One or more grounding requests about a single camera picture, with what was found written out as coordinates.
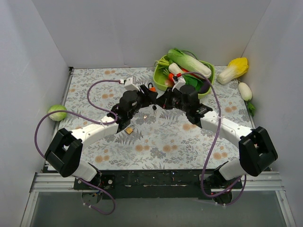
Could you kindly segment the orange black padlock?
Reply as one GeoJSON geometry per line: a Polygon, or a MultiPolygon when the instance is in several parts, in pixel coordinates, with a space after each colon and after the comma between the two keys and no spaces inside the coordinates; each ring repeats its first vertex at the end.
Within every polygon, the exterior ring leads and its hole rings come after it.
{"type": "Polygon", "coordinates": [[[154,87],[154,85],[152,83],[148,84],[148,89],[152,92],[156,92],[156,88],[154,87]]]}

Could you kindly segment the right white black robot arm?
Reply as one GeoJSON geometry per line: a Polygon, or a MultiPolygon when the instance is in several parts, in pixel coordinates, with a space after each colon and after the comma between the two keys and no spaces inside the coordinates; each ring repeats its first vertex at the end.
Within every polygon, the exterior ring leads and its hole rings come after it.
{"type": "Polygon", "coordinates": [[[238,159],[220,165],[208,178],[220,188],[227,187],[233,178],[241,175],[258,176],[278,158],[266,129],[252,129],[221,118],[212,108],[200,103],[191,85],[183,85],[179,90],[168,88],[156,104],[163,109],[185,112],[192,124],[218,134],[239,149],[238,159]]]}

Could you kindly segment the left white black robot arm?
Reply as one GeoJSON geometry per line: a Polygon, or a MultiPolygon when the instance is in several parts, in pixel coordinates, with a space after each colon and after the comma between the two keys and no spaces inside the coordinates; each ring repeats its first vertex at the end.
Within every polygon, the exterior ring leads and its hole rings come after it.
{"type": "Polygon", "coordinates": [[[82,151],[106,136],[127,128],[141,108],[154,105],[158,93],[154,87],[141,85],[139,90],[125,91],[119,103],[98,123],[68,131],[60,129],[45,153],[46,161],[62,176],[75,176],[84,180],[90,189],[100,186],[101,178],[93,165],[81,160],[82,151]]]}

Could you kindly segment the green plastic tray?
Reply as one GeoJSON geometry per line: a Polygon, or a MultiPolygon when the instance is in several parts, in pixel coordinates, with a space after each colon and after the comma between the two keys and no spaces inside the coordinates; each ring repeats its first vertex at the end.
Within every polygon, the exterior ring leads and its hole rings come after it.
{"type": "MultiPolygon", "coordinates": [[[[168,69],[168,62],[170,61],[170,59],[164,55],[162,56],[158,61],[157,61],[157,66],[154,70],[154,74],[153,74],[153,81],[155,82],[155,85],[158,89],[162,90],[162,91],[166,91],[166,89],[168,87],[173,87],[173,81],[171,81],[169,79],[169,69],[168,69]]],[[[202,61],[200,60],[201,63],[203,63],[205,66],[207,66],[212,74],[209,78],[209,81],[213,84],[214,83],[214,79],[215,79],[215,68],[214,65],[202,61]]],[[[206,95],[208,95],[211,92],[211,88],[209,88],[209,90],[204,93],[204,94],[200,94],[199,90],[197,90],[198,92],[198,98],[202,99],[203,97],[205,97],[206,95]]]]}

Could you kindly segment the toy orange carrot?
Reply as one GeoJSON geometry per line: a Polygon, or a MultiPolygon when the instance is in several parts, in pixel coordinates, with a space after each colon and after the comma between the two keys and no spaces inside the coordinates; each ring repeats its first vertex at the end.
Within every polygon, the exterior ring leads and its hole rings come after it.
{"type": "Polygon", "coordinates": [[[170,74],[169,74],[169,79],[170,79],[171,81],[174,81],[173,77],[174,77],[174,74],[170,73],[170,74]]]}

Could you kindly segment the toy green leafy vegetable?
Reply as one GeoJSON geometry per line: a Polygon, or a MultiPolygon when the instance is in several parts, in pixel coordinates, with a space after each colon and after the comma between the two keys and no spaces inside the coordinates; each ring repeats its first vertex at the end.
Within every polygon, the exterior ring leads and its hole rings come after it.
{"type": "Polygon", "coordinates": [[[199,90],[203,85],[204,81],[200,78],[196,78],[195,76],[192,76],[190,74],[183,75],[183,78],[187,85],[192,85],[195,90],[199,90]]]}

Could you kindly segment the brass padlock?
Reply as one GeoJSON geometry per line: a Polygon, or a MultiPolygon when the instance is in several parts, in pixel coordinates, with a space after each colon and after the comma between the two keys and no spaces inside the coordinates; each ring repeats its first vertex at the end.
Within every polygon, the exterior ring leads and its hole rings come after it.
{"type": "Polygon", "coordinates": [[[133,129],[131,127],[128,127],[128,128],[125,129],[125,132],[127,134],[131,134],[133,132],[133,129]]]}

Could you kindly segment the toy purple eggplant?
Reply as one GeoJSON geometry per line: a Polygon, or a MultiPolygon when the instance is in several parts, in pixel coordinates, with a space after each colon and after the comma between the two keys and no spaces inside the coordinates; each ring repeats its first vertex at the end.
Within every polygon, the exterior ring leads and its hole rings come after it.
{"type": "Polygon", "coordinates": [[[199,93],[204,94],[209,90],[209,88],[210,88],[210,85],[209,85],[208,81],[207,80],[202,80],[202,85],[199,89],[199,93]]]}

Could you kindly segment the floral table mat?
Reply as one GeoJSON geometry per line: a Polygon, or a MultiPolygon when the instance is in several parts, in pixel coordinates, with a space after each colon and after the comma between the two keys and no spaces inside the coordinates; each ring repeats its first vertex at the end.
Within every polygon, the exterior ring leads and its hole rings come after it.
{"type": "MultiPolygon", "coordinates": [[[[118,79],[137,85],[153,81],[153,68],[75,69],[65,107],[93,120],[104,117],[125,89],[118,79]]],[[[238,149],[214,133],[191,124],[177,109],[141,109],[131,120],[131,134],[110,135],[83,150],[83,161],[100,170],[216,168],[238,158],[238,149]]]]}

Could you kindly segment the large toy napa cabbage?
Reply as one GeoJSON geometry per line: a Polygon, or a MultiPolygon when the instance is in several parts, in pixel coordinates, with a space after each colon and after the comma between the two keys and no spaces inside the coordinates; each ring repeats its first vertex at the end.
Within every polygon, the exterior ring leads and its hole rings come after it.
{"type": "Polygon", "coordinates": [[[199,72],[206,78],[210,78],[212,74],[211,70],[207,66],[205,66],[194,57],[183,53],[179,49],[170,49],[168,51],[167,57],[187,71],[199,72]]]}

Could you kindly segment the toy yellow-leaf cabbage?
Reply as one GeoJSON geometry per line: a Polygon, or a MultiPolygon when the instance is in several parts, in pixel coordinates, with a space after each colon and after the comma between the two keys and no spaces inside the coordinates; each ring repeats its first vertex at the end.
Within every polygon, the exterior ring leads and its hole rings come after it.
{"type": "Polygon", "coordinates": [[[244,75],[248,71],[248,59],[245,57],[236,58],[232,60],[228,66],[219,73],[217,81],[224,85],[233,79],[244,75]]]}

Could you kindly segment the toy white radish on table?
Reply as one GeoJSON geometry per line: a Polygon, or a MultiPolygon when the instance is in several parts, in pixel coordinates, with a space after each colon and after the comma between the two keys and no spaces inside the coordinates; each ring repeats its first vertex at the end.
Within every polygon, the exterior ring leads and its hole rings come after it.
{"type": "Polygon", "coordinates": [[[242,99],[247,103],[248,111],[250,112],[251,116],[254,116],[256,108],[251,103],[253,94],[252,94],[250,87],[246,83],[240,82],[238,85],[238,89],[239,89],[242,99]]]}

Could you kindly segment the toy round green cabbage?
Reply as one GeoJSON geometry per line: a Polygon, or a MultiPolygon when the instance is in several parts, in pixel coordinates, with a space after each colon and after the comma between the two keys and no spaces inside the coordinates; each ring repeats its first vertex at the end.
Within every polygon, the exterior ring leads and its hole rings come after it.
{"type": "Polygon", "coordinates": [[[49,108],[47,113],[49,114],[53,112],[53,114],[49,115],[49,118],[53,121],[59,122],[67,117],[67,113],[64,112],[66,110],[66,107],[63,105],[53,105],[49,108]]]}

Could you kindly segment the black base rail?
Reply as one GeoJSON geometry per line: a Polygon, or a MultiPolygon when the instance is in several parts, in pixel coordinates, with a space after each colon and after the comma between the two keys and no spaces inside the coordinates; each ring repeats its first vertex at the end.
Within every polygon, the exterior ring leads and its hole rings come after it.
{"type": "Polygon", "coordinates": [[[201,169],[177,170],[103,170],[90,183],[115,199],[198,198],[208,199],[201,191],[201,169]]]}

